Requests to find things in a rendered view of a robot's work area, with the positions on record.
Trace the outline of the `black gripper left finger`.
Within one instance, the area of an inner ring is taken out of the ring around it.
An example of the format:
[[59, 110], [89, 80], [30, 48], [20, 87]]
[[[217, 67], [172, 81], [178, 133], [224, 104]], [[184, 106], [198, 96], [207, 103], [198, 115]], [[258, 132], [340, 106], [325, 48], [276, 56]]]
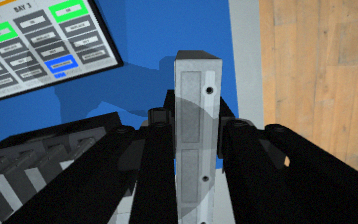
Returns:
[[178, 224], [175, 152], [169, 89], [139, 130], [111, 129], [2, 224], [107, 224], [138, 171], [128, 224]]

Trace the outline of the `black-framed status screen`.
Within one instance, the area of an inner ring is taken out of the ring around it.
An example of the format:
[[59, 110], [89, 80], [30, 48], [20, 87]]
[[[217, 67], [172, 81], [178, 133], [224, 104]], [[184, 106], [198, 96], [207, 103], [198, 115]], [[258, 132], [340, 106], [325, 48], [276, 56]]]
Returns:
[[0, 0], [0, 101], [123, 66], [95, 0]]

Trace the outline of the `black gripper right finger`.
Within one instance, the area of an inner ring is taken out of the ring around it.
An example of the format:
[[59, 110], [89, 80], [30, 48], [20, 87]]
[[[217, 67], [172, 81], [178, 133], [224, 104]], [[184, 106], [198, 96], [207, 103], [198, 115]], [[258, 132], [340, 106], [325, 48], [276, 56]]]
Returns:
[[235, 118], [221, 96], [217, 156], [235, 224], [358, 224], [356, 169], [286, 126]]

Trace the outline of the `blue mat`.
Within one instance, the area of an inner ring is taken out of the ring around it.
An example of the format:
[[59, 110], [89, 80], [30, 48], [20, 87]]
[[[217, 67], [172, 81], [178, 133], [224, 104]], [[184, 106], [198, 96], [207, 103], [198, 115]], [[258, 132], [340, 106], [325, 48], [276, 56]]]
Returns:
[[6, 137], [118, 112], [139, 130], [175, 89], [178, 50], [223, 60], [221, 97], [239, 118], [229, 0], [95, 0], [123, 67], [0, 101]]

